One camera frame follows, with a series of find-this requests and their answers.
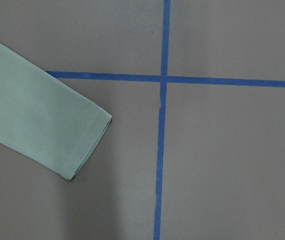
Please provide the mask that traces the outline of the green long-sleeve shirt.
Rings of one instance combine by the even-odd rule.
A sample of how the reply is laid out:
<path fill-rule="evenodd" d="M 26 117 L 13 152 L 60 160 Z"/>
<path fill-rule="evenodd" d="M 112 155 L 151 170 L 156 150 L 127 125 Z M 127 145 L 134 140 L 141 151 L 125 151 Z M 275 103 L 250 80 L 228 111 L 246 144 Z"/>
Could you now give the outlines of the green long-sleeve shirt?
<path fill-rule="evenodd" d="M 111 119 L 103 108 L 0 43 L 0 144 L 71 180 Z"/>

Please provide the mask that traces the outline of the blue tape grid lines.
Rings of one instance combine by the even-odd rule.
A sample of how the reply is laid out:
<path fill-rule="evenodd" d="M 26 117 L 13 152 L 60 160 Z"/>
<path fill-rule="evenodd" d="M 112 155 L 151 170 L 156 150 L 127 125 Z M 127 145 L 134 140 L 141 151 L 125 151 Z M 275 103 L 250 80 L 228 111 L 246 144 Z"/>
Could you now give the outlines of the blue tape grid lines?
<path fill-rule="evenodd" d="M 162 13 L 162 42 L 161 42 L 161 65 L 159 75 L 146 74 L 120 74 L 120 73 L 97 73 L 76 71 L 48 71 L 51 76 L 59 79 L 83 79 L 100 81 L 128 81 L 142 83 L 159 83 L 160 107 L 158 113 L 157 133 L 157 159 L 155 179 L 155 208 L 153 223 L 153 239 L 161 239 L 162 203 L 163 203 L 163 173 L 166 132 L 167 110 L 167 87 L 168 84 L 200 84 L 200 85 L 223 85 L 223 86 L 246 86 L 285 88 L 285 80 L 245 79 L 245 78 L 219 78 L 198 76 L 171 76 L 169 69 L 170 49 L 170 24 L 171 24 L 171 1 L 163 2 Z"/>

